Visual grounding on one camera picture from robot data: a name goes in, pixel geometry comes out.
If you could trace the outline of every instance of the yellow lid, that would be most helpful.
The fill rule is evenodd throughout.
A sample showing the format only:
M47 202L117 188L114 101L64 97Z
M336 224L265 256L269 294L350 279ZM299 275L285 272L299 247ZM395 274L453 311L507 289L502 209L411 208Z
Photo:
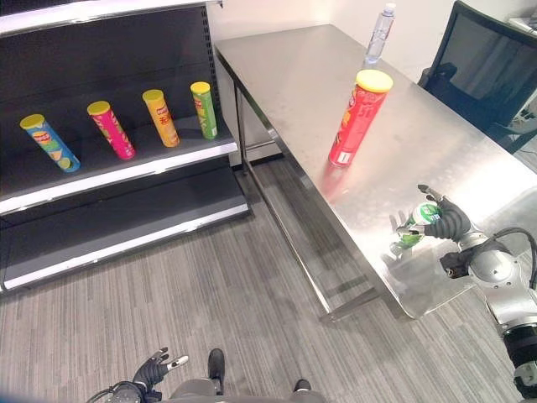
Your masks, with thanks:
M197 81L190 86L190 90L195 94L205 94L211 90L211 86L208 82Z
M36 113L35 115L30 115L20 121L20 127L24 129L28 128L37 128L41 126L44 122L44 116Z
M106 101L97 101L90 103L87 107L87 112L90 115L102 115L110 110L110 104Z
M142 94L142 99L146 102L155 102L164 98L164 93L161 90L147 90Z
M392 77L379 70L361 70L356 74L356 83L369 92L388 92L394 85Z

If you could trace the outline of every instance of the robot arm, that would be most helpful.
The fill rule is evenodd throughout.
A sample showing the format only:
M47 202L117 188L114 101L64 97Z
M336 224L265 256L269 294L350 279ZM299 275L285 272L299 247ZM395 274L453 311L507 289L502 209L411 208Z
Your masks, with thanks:
M457 242L460 251L441 258L442 267L452 279L472 277L485 297L513 362L517 389L525 399L537 398L537 293L534 290L537 247L533 237L522 228L505 228L489 238L445 196L428 186L418 187L429 200L438 203L442 218L431 225L416 226L415 230ZM524 233L531 245L533 265L529 285L524 283L517 259L497 241L510 233Z
M172 369L179 368L188 362L188 355L173 359L169 363L163 363L168 359L167 347L161 348L142 364L133 381L117 382L108 389L101 390L92 396L86 403L94 403L106 395L112 395L106 403L154 403L162 400L162 393L153 390L164 376Z

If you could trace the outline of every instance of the chair backrest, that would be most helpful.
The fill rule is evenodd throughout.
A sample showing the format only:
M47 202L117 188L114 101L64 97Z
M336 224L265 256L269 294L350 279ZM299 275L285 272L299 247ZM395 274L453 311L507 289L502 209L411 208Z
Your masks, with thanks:
M537 89L537 37L456 1L420 85L474 126L507 126Z

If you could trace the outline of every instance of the orange pringles can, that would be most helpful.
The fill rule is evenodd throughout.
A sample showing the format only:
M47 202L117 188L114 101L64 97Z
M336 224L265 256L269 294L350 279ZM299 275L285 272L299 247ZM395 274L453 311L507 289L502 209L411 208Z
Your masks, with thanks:
M351 164L369 125L393 85L392 77L382 71L358 72L349 105L328 155L332 164L337 166Z
M164 93L161 90L147 90L142 94L142 99L148 107L153 123L162 139L162 143L166 147L176 147L179 145L179 136L166 106Z

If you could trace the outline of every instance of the pink pringles can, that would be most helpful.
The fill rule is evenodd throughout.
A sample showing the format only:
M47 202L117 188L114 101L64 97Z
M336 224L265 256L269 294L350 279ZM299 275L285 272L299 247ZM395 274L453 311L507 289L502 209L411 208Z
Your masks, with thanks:
M127 135L117 121L116 115L114 115L108 102L94 102L87 107L87 112L119 158L130 160L136 155L133 145L128 141Z

